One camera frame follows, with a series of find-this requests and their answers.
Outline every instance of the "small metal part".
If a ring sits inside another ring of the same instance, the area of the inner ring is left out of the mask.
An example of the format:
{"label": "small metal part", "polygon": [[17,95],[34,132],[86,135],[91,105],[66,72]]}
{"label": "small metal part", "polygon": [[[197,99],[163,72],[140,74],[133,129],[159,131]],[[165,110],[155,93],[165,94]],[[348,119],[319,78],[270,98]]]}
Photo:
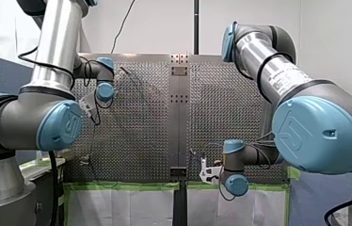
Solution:
{"label": "small metal part", "polygon": [[187,67],[172,67],[172,75],[187,76]]}
{"label": "small metal part", "polygon": [[90,155],[87,154],[85,156],[80,157],[79,163],[80,163],[81,166],[90,165]]}
{"label": "small metal part", "polygon": [[43,204],[40,202],[36,203],[36,213],[43,211]]}

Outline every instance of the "silver arm segment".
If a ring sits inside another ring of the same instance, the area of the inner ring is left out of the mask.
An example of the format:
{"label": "silver arm segment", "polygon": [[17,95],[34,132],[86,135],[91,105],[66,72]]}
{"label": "silver arm segment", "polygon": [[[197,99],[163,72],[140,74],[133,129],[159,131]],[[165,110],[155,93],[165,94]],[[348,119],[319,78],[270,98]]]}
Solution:
{"label": "silver arm segment", "polygon": [[[42,13],[36,61],[72,72],[81,19],[88,13],[87,3],[50,0]],[[85,73],[81,68],[84,67],[79,67],[76,77]],[[91,77],[110,83],[113,69],[106,61],[98,60]],[[62,150],[74,143],[81,129],[82,112],[71,93],[72,80],[70,74],[37,63],[31,82],[20,89],[18,98],[0,95],[0,226],[36,223],[35,186],[25,184],[15,151]]]}

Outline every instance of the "green tape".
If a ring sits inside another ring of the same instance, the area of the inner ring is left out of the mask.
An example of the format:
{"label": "green tape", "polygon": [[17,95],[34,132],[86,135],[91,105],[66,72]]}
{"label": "green tape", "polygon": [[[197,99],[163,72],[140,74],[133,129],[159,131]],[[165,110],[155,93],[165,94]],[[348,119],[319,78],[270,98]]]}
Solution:
{"label": "green tape", "polygon": [[290,191],[291,187],[288,185],[287,189],[285,190],[285,210],[284,210],[284,225],[290,225]]}
{"label": "green tape", "polygon": [[71,191],[65,189],[64,190],[64,225],[68,226],[68,209],[70,207],[70,195]]}
{"label": "green tape", "polygon": [[[218,189],[218,185],[209,185],[203,182],[188,182],[188,189],[192,190],[207,190],[207,189]],[[249,190],[262,190],[262,191],[286,191],[288,185],[263,185],[263,184],[249,184]]]}
{"label": "green tape", "polygon": [[209,185],[203,182],[187,182],[187,189],[192,189],[192,190],[218,189],[218,185]]}
{"label": "green tape", "polygon": [[288,178],[290,179],[296,179],[299,181],[300,179],[300,170],[294,167],[288,167],[287,168],[287,173],[288,173]]}
{"label": "green tape", "polygon": [[100,183],[67,183],[66,190],[127,190],[127,191],[167,191],[178,190],[178,183],[124,183],[124,182],[100,182]]}

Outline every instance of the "blue joint cap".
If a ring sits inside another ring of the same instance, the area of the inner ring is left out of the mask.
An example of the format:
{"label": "blue joint cap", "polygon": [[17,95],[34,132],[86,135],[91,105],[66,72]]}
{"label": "blue joint cap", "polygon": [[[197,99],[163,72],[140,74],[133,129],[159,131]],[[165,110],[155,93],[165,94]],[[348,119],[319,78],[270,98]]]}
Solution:
{"label": "blue joint cap", "polygon": [[103,82],[97,87],[96,96],[101,102],[109,102],[113,98],[114,94],[114,88],[107,82]]}
{"label": "blue joint cap", "polygon": [[232,24],[230,24],[223,35],[222,42],[222,60],[225,62],[232,62],[232,42],[234,34],[232,33]]}
{"label": "blue joint cap", "polygon": [[233,196],[239,197],[248,192],[249,182],[245,176],[234,174],[226,180],[225,187]]}
{"label": "blue joint cap", "polygon": [[63,101],[52,107],[41,121],[36,143],[41,151],[70,147],[82,129],[82,110],[75,101]]}
{"label": "blue joint cap", "polygon": [[114,60],[112,60],[111,58],[108,57],[98,57],[97,62],[101,63],[102,65],[104,65],[107,69],[114,71]]}
{"label": "blue joint cap", "polygon": [[283,158],[300,170],[352,171],[352,116],[333,102],[295,97],[278,107],[272,129]]}
{"label": "blue joint cap", "polygon": [[235,153],[243,150],[245,146],[242,139],[226,139],[223,142],[223,153]]}
{"label": "blue joint cap", "polygon": [[95,7],[99,4],[98,0],[86,0],[86,3],[90,6],[90,7]]}

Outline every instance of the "metal bracket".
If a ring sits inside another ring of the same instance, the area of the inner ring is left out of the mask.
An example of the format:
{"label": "metal bracket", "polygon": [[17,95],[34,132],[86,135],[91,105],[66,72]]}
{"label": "metal bracket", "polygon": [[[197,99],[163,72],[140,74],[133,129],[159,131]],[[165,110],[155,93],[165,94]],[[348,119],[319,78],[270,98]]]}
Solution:
{"label": "metal bracket", "polygon": [[170,168],[170,181],[181,182],[187,179],[186,167],[172,167]]}
{"label": "metal bracket", "polygon": [[187,67],[172,67],[172,75],[187,76]]}

